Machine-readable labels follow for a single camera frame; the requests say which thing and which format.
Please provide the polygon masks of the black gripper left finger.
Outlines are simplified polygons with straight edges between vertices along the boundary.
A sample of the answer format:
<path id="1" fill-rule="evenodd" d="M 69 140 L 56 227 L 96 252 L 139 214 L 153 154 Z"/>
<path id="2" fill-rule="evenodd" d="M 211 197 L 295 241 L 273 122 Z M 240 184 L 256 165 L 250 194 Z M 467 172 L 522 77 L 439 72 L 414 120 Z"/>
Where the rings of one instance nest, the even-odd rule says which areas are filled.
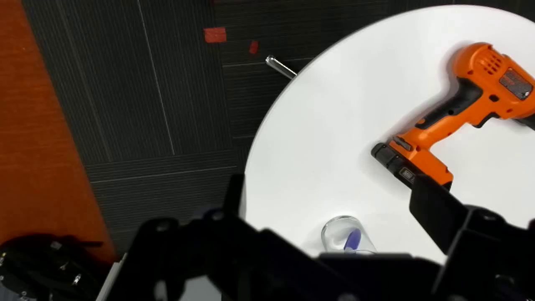
<path id="1" fill-rule="evenodd" d="M 225 200 L 198 219 L 144 222 L 113 284 L 111 301 L 181 301 L 186 284 L 208 277 L 221 301 L 310 301 L 287 271 L 290 249 L 240 217 L 245 175 L 230 179 Z"/>

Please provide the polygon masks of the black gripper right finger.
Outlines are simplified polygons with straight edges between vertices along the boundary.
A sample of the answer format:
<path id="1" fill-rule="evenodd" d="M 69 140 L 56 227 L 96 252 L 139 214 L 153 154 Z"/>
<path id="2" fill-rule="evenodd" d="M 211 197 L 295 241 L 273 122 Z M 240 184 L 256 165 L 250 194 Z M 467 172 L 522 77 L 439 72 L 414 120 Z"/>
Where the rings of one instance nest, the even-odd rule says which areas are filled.
<path id="1" fill-rule="evenodd" d="M 535 301 L 534 222 L 460 202 L 445 185 L 404 167 L 410 212 L 447 254 L 432 294 L 437 301 Z"/>

